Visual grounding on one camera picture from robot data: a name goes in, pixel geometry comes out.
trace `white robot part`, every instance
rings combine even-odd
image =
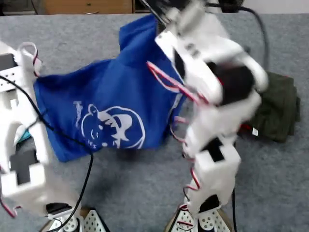
[[[34,55],[26,51],[26,47],[34,48]],[[33,43],[23,43],[17,51],[0,43],[0,55],[9,61],[8,68],[0,71],[0,75],[16,83],[30,96],[36,104],[33,83],[37,78],[37,49]],[[12,95],[17,105],[11,106]],[[44,216],[49,214],[47,205],[62,203],[68,205],[57,209],[53,214],[69,214],[76,205],[78,194],[72,191],[61,179],[51,171],[49,164],[53,150],[48,140],[45,125],[37,122],[38,115],[29,99],[14,85],[0,80],[0,166],[1,190],[3,197],[11,198],[17,205],[31,213]],[[29,128],[34,139],[35,151],[16,154],[14,137],[20,126]]]
[[[260,95],[253,90],[248,98],[228,105],[200,106],[187,129],[183,144],[184,153],[190,158],[195,158],[195,154],[218,135],[232,136],[235,140],[241,123],[254,115],[260,103]]]
[[[218,205],[227,204],[235,185],[235,175],[240,164],[240,157],[232,144],[222,144],[218,147],[222,157],[214,157],[214,151],[205,150],[195,156],[194,172],[199,182],[199,189],[188,188],[185,203],[189,212],[197,215],[201,205],[211,196],[216,196]],[[197,187],[194,180],[191,186]]]

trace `black cable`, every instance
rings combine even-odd
[[[47,110],[45,110],[43,113],[42,113],[42,116],[44,116],[45,114],[47,113]],[[35,124],[37,124],[38,122],[40,121],[39,117],[37,117],[35,119],[34,122],[32,122],[27,128],[26,128],[26,131],[28,131],[31,127],[33,127]]]
[[[59,219],[54,218],[54,220],[59,221],[59,222],[60,222],[60,224],[62,225],[62,221],[60,221]]]
[[[261,19],[261,17],[258,15],[257,12],[255,12],[254,10],[248,8],[248,7],[244,7],[244,6],[237,6],[237,5],[229,5],[229,4],[217,4],[217,3],[206,3],[206,6],[208,7],[217,7],[217,8],[221,8],[222,6],[226,9],[231,9],[231,10],[239,10],[239,11],[247,11],[251,14],[254,15],[256,21],[258,22],[261,32],[262,32],[262,36],[263,36],[263,41],[264,41],[264,58],[263,58],[263,68],[265,69],[265,71],[268,70],[268,66],[269,66],[269,41],[268,41],[268,35],[265,29],[265,25]]]
[[[38,15],[38,11],[37,11],[37,9],[36,9],[34,3],[33,3],[33,0],[31,0],[31,5],[32,5],[32,7],[33,7],[33,10],[34,10],[35,14]]]
[[[89,163],[89,167],[88,167],[88,171],[87,171],[87,174],[86,174],[86,178],[85,178],[85,181],[84,181],[84,184],[83,184],[83,187],[82,187],[82,190],[81,190],[81,193],[79,195],[79,198],[76,202],[76,205],[73,209],[73,211],[71,212],[70,216],[68,217],[68,219],[59,227],[55,228],[55,229],[52,229],[50,231],[47,231],[47,232],[57,232],[59,231],[61,228],[63,228],[69,221],[70,219],[72,218],[72,216],[75,214],[79,204],[81,203],[81,200],[83,198],[83,195],[84,195],[84,191],[86,189],[86,186],[87,186],[87,183],[88,183],[88,179],[89,179],[89,176],[90,176],[90,172],[91,172],[91,168],[92,168],[92,164],[93,164],[93,153],[91,151],[91,149],[84,143],[76,140],[76,139],[73,139],[71,137],[69,137],[68,135],[64,134],[63,132],[61,131],[56,131],[55,128],[53,128],[51,125],[49,125],[49,123],[44,119],[43,115],[40,113],[39,109],[37,108],[37,106],[35,105],[35,103],[33,102],[33,100],[31,99],[31,97],[22,89],[22,87],[20,87],[19,85],[17,85],[16,83],[14,83],[13,81],[3,77],[0,75],[0,79],[6,81],[7,83],[10,83],[11,85],[15,86],[18,90],[20,90],[23,94],[25,94],[25,96],[28,98],[30,104],[32,105],[34,111],[37,113],[38,115],[38,118],[40,121],[42,121],[44,123],[44,125],[49,128],[51,131],[53,131],[54,133],[57,133],[57,134],[60,134],[62,137],[65,137],[79,145],[81,145],[83,148],[85,148],[85,150],[87,152],[89,152],[90,154],[90,163]]]
[[[62,225],[62,221],[61,221],[61,220],[59,220],[58,218],[53,218],[53,220],[59,221],[59,222],[60,222],[60,224]]]
[[[237,232],[236,213],[235,213],[235,188],[234,188],[233,193],[232,193],[232,211],[233,211],[234,232]]]

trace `blue fabric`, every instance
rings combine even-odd
[[[171,114],[179,113],[184,97],[166,90],[146,66],[146,61],[151,61],[179,81],[155,36],[156,19],[148,15],[120,29],[116,59],[95,62],[65,75],[38,78],[34,89],[40,111],[47,110],[46,120],[93,151],[106,146],[158,147]],[[172,110],[179,97],[178,107]],[[87,154],[81,146],[50,130],[48,137],[60,161]]]

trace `white logo print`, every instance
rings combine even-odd
[[[94,149],[102,146],[139,149],[145,140],[141,117],[133,110],[120,106],[99,111],[94,104],[90,104],[88,113],[82,119],[81,129],[83,137]]]

